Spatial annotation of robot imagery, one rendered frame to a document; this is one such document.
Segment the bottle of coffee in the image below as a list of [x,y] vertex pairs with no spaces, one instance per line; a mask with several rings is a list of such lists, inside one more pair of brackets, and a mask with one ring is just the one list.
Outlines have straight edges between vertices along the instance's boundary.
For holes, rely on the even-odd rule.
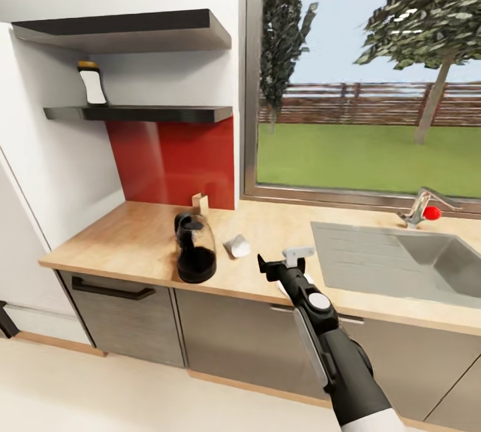
[[88,107],[110,107],[109,99],[104,91],[102,71],[98,68],[98,63],[79,61],[77,70],[86,88]]

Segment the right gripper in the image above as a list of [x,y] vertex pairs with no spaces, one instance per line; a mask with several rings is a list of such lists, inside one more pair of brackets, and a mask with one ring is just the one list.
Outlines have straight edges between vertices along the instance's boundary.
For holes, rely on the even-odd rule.
[[268,281],[278,280],[285,292],[287,292],[289,282],[300,277],[308,278],[305,274],[306,261],[304,258],[298,258],[297,266],[290,268],[285,266],[282,260],[265,262],[261,254],[257,254],[257,259],[259,261],[260,272],[266,273]]

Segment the paper coffee filter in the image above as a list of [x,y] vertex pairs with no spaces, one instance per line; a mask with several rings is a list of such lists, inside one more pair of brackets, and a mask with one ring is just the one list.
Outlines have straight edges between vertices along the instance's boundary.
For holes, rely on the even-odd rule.
[[227,240],[226,242],[222,243],[234,257],[240,258],[242,256],[248,255],[251,253],[249,243],[241,234],[233,236],[233,238]]

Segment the electric kettle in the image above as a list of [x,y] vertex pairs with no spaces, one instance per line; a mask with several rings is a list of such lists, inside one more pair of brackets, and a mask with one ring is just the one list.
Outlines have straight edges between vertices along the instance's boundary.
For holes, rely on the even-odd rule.
[[216,273],[216,248],[206,217],[183,212],[174,218],[178,276],[186,283],[201,283]]

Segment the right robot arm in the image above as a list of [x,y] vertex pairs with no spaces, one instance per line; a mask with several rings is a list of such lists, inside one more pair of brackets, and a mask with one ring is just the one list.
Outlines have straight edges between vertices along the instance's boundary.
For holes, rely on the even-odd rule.
[[337,311],[305,274],[305,257],[315,247],[283,250],[283,260],[265,262],[257,254],[260,272],[278,280],[295,307],[296,325],[303,337],[321,386],[331,396],[341,432],[407,432],[399,416],[373,379],[367,354],[339,329]]

